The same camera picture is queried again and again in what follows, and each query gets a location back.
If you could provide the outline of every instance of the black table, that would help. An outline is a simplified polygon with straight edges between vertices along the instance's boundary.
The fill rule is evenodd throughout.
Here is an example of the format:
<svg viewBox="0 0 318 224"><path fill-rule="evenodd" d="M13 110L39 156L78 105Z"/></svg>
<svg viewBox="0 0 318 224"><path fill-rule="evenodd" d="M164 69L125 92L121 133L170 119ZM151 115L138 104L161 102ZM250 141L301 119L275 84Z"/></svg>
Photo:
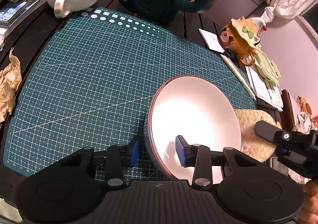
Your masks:
<svg viewBox="0 0 318 224"><path fill-rule="evenodd" d="M128 15L133 15L129 10L124 8L118 0L98 0L95 4L98 7L109 8ZM41 53L47 42L50 40L55 31L66 21L64 19L57 19L54 16L53 9L47 3L36 9L29 17L27 17L12 33L6 38L6 44L0 52L0 70L3 70L9 63L9 51L14 46L14 55L17 56L21 62L21 73L23 83L31 70L36 58ZM179 12L174 20L168 26L162 26L171 31L176 36L186 38L203 47L206 44L198 31L198 28L217 34L220 29L212 21L201 14ZM261 110L268 112L273 116L274 120L280 121L279 112L269 108L260 107ZM3 152L5 145L5 138L8 129L8 121L1 123L0 126L0 197L12 206L14 203L14 192L17 185L25 179L25 176L10 170L3 165Z"/></svg>

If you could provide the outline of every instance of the green bow decoration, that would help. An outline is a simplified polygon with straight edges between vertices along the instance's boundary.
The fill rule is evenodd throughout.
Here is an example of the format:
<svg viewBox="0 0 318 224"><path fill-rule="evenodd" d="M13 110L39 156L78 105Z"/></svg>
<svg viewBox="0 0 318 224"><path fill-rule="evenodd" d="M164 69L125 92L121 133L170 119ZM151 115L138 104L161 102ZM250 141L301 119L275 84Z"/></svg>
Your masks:
<svg viewBox="0 0 318 224"><path fill-rule="evenodd" d="M247 33L247 35L248 35L248 37L250 38L250 39L252 39L253 37L254 37L254 32L250 29L248 29L248 27L247 26L243 26L242 27L242 31L244 32L244 33Z"/></svg>

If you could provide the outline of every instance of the pink wall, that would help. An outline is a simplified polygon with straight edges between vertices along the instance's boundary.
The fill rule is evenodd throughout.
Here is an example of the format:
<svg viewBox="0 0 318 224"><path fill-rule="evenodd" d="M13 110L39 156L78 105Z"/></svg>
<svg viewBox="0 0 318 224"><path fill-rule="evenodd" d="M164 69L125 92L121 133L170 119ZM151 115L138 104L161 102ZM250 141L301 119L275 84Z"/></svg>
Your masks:
<svg viewBox="0 0 318 224"><path fill-rule="evenodd" d="M261 16L263 8L259 6L250 16ZM275 17L267 27L260 33L260 44L282 75L279 89L286 89L294 99L303 96L313 116L318 115L318 43L298 18Z"/></svg>

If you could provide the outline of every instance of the white card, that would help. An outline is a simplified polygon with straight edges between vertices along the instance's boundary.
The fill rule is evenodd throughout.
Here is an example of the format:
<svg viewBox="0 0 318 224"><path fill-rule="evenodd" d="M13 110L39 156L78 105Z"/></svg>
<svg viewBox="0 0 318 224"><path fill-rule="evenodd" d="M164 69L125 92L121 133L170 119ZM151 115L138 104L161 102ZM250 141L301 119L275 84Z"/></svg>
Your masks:
<svg viewBox="0 0 318 224"><path fill-rule="evenodd" d="M199 31L201 35L203 36L203 39L208 45L209 49L217 51L217 52L221 52L221 53L224 52L224 49L221 46L216 34L213 34L209 31L205 31L203 29L199 29Z"/></svg>

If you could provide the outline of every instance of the hand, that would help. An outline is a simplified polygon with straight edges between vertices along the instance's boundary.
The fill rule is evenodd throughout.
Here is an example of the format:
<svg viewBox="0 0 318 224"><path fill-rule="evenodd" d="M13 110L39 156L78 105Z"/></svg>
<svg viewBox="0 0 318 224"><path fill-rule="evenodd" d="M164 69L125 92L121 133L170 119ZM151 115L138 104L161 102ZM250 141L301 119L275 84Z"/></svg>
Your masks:
<svg viewBox="0 0 318 224"><path fill-rule="evenodd" d="M318 224L318 182L313 180L305 184L305 198L298 214L300 224Z"/></svg>

